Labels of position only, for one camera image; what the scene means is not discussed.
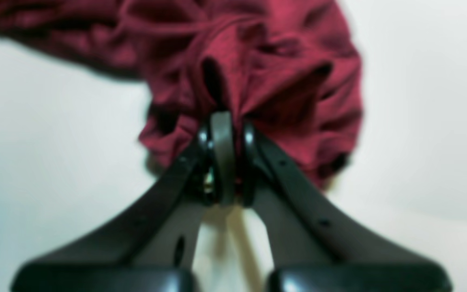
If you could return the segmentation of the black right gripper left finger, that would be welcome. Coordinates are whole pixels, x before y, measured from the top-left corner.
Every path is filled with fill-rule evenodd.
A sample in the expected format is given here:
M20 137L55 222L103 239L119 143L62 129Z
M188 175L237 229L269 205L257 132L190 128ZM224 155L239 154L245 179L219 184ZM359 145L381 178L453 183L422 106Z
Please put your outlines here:
M229 112L213 113L154 185L95 231L29 261L13 292L193 292L199 226L236 199Z

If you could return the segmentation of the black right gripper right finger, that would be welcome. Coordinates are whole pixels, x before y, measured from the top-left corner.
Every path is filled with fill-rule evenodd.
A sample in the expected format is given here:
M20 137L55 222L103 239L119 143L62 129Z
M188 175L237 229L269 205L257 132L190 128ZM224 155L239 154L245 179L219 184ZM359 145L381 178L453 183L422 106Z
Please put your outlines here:
M243 127L244 204L265 225L267 292L450 292L437 262L371 231L331 203L274 142Z

